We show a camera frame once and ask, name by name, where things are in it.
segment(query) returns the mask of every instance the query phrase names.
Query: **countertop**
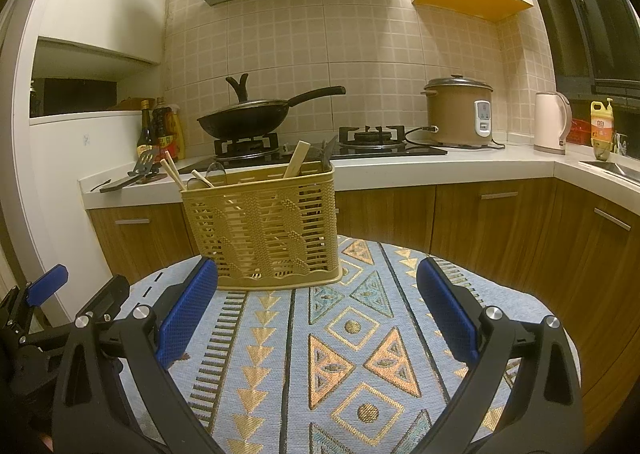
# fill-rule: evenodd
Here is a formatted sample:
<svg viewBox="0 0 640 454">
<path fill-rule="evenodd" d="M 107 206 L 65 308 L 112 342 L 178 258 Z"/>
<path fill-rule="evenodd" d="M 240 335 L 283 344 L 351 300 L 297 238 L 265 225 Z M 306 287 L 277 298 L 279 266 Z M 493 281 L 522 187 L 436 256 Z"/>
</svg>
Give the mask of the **countertop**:
<svg viewBox="0 0 640 454">
<path fill-rule="evenodd" d="M 568 144 L 565 156 L 540 152 L 527 144 L 507 144 L 503 150 L 448 150 L 446 156 L 411 156 L 335 160 L 335 190 L 435 185 L 556 177 L 602 196 L 640 215 L 640 186 L 595 167 L 580 163 L 593 161 L 589 147 Z M 189 166 L 203 157 L 181 160 L 178 168 Z M 611 155 L 610 161 L 640 170 L 640 161 Z M 153 205 L 181 202 L 180 193 L 170 178 L 145 185 L 132 185 L 102 194 L 90 189 L 111 178 L 125 177 L 133 163 L 123 164 L 79 181 L 85 209 Z M 189 174 L 183 174 L 184 180 Z"/>
</svg>

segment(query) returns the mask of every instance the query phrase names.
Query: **cabinet handle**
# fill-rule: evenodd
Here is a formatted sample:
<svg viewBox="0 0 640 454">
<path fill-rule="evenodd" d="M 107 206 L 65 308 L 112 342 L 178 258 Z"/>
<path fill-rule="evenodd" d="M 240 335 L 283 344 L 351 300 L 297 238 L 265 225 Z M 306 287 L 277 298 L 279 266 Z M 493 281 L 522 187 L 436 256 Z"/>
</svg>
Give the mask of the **cabinet handle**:
<svg viewBox="0 0 640 454">
<path fill-rule="evenodd" d="M 480 199 L 515 198 L 517 195 L 517 192 L 498 192 L 497 194 L 482 194 Z"/>
<path fill-rule="evenodd" d="M 631 230 L 631 226 L 630 225 L 627 225 L 625 222 L 620 221 L 619 219 L 607 214 L 606 212 L 603 212 L 599 208 L 594 208 L 593 211 L 597 215 L 602 216 L 603 218 L 608 219 L 612 223 L 617 224 L 620 228 L 624 228 L 627 232 Z"/>
<path fill-rule="evenodd" d="M 151 220 L 149 218 L 139 218 L 139 219 L 118 219 L 115 221 L 116 225 L 146 225 L 149 224 Z"/>
</svg>

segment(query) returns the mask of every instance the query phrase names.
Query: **blue gripper pad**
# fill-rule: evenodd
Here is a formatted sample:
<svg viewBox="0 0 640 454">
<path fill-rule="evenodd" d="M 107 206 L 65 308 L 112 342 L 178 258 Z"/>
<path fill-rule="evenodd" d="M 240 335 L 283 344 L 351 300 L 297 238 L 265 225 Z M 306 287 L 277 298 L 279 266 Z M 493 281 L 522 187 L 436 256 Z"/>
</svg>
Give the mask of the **blue gripper pad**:
<svg viewBox="0 0 640 454">
<path fill-rule="evenodd" d="M 453 288 L 458 287 L 451 284 L 431 258 L 420 262 L 415 278 L 420 295 L 429 307 L 453 357 L 465 364 L 475 364 L 480 357 L 478 330 L 452 292 Z M 473 298 L 466 288 L 460 287 L 460 290 L 465 290 Z"/>
<path fill-rule="evenodd" d="M 218 286 L 218 269 L 211 259 L 201 260 L 185 280 L 188 286 L 158 328 L 156 359 L 168 369 L 180 358 Z"/>
<path fill-rule="evenodd" d="M 27 304 L 32 307 L 42 306 L 44 301 L 64 286 L 68 278 L 66 268 L 57 264 L 27 288 Z"/>
</svg>

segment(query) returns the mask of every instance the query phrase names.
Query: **rice cooker lid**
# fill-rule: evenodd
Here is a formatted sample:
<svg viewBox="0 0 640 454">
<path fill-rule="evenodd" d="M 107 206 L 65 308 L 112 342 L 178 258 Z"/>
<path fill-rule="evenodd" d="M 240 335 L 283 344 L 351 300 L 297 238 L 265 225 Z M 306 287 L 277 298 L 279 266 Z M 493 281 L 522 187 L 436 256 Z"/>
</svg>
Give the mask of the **rice cooker lid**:
<svg viewBox="0 0 640 454">
<path fill-rule="evenodd" d="M 479 80 L 467 79 L 462 75 L 452 75 L 450 77 L 440 79 L 431 79 L 424 89 L 427 90 L 434 86 L 472 86 L 475 88 L 488 89 L 491 92 L 494 90 L 489 84 L 485 84 Z"/>
</svg>

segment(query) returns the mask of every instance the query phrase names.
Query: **gas stove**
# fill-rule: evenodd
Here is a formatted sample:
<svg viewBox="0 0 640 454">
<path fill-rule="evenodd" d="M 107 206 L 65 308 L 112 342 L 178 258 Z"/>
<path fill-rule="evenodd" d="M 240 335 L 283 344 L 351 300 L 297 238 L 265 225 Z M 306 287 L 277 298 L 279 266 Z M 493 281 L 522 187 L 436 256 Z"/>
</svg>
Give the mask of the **gas stove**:
<svg viewBox="0 0 640 454">
<path fill-rule="evenodd" d="M 377 126 L 375 128 L 340 127 L 338 145 L 332 160 L 381 158 L 386 156 L 443 156 L 446 150 L 436 147 L 408 144 L 404 140 L 404 126 Z M 289 163 L 295 145 L 279 145 L 275 132 L 265 136 L 246 138 L 235 142 L 214 141 L 215 156 L 180 169 L 188 174 L 193 169 L 206 172 L 211 163 L 219 161 L 225 169 L 259 165 Z M 320 160 L 322 144 L 312 144 L 308 160 Z"/>
</svg>

